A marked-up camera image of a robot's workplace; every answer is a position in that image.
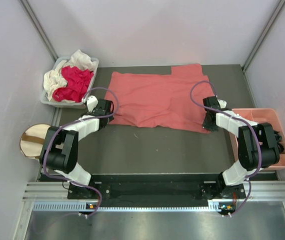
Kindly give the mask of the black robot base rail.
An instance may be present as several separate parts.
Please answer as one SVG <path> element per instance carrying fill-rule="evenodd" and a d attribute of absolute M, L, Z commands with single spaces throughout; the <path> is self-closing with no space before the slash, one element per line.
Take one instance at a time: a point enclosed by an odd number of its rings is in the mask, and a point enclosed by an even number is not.
<path fill-rule="evenodd" d="M 95 174 L 89 183 L 100 191 L 102 207 L 204 207 L 209 200 L 226 199 L 230 203 L 244 199 L 243 184 L 229 196 L 207 199 L 202 184 L 215 184 L 218 174 Z"/>

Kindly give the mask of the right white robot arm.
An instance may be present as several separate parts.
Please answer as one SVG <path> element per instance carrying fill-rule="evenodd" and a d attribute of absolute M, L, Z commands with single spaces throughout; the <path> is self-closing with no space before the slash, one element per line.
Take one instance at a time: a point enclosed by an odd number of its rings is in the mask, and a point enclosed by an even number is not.
<path fill-rule="evenodd" d="M 210 132 L 222 128 L 237 138 L 238 160 L 221 172 L 215 183 L 200 186 L 206 199 L 227 198 L 245 180 L 280 161 L 279 141 L 270 123 L 248 120 L 226 108 L 226 102 L 216 96 L 204 98 L 203 105 L 206 110 L 203 128 Z"/>

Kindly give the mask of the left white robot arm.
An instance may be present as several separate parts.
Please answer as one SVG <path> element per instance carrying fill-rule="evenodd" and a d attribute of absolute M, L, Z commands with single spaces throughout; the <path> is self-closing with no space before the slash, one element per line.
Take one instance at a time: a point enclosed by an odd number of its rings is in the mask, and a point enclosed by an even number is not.
<path fill-rule="evenodd" d="M 91 182 L 92 175 L 78 163 L 80 140 L 105 128 L 114 120 L 115 105 L 113 101 L 90 96 L 85 100 L 87 111 L 75 121 L 60 127 L 48 128 L 39 162 L 44 175 L 48 178 L 69 182 L 78 187 L 84 198 L 91 198 L 101 193 Z"/>

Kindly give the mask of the salmon pink t-shirt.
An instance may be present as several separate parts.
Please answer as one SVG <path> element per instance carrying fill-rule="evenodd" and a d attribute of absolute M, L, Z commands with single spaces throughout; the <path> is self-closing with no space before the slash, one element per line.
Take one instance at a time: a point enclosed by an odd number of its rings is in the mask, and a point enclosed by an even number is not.
<path fill-rule="evenodd" d="M 208 134 L 206 110 L 199 107 L 214 92 L 200 64 L 171 67 L 169 75 L 113 72 L 105 99 L 119 102 L 112 124 L 166 127 Z"/>

